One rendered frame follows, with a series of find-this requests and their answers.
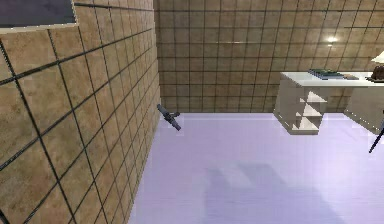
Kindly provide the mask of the grey dumbbell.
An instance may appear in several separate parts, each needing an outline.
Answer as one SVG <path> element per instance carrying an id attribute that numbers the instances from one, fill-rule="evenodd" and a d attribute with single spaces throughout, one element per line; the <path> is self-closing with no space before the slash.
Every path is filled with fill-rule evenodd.
<path id="1" fill-rule="evenodd" d="M 175 113 L 170 113 L 169 111 L 167 111 L 162 105 L 158 104 L 157 105 L 157 109 L 159 110 L 159 112 L 163 115 L 164 119 L 170 123 L 177 131 L 180 131 L 181 130 L 181 127 L 180 125 L 177 123 L 176 121 L 176 117 L 178 117 L 180 115 L 179 112 L 175 112 Z"/>

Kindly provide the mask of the white desk with shelves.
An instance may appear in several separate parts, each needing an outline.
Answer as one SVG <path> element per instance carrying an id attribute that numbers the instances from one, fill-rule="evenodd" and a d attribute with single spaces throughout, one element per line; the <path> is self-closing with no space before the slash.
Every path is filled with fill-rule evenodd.
<path id="1" fill-rule="evenodd" d="M 281 72 L 273 113 L 291 135 L 317 135 L 323 115 L 340 111 L 373 134 L 384 120 L 384 79 L 347 72 L 350 79 L 322 80 L 308 72 Z"/>

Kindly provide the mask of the green book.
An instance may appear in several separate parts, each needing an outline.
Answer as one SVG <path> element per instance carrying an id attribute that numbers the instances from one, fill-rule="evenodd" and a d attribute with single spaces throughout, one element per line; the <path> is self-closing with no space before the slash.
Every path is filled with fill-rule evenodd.
<path id="1" fill-rule="evenodd" d="M 342 79 L 343 75 L 329 69 L 309 69 L 308 72 L 322 80 Z"/>

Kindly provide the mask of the dark window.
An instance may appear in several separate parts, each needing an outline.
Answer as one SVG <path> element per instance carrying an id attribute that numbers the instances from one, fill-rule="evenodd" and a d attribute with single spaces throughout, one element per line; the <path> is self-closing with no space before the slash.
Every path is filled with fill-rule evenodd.
<path id="1" fill-rule="evenodd" d="M 0 0 L 0 28 L 75 22 L 71 0 Z"/>

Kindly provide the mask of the brown table lamp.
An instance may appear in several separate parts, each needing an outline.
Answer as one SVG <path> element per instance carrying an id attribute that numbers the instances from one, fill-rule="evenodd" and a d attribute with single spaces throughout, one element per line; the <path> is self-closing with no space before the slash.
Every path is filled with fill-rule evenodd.
<path id="1" fill-rule="evenodd" d="M 384 51 L 373 58 L 372 61 L 378 63 L 378 66 L 374 68 L 371 76 L 367 77 L 367 80 L 373 82 L 384 82 Z"/>

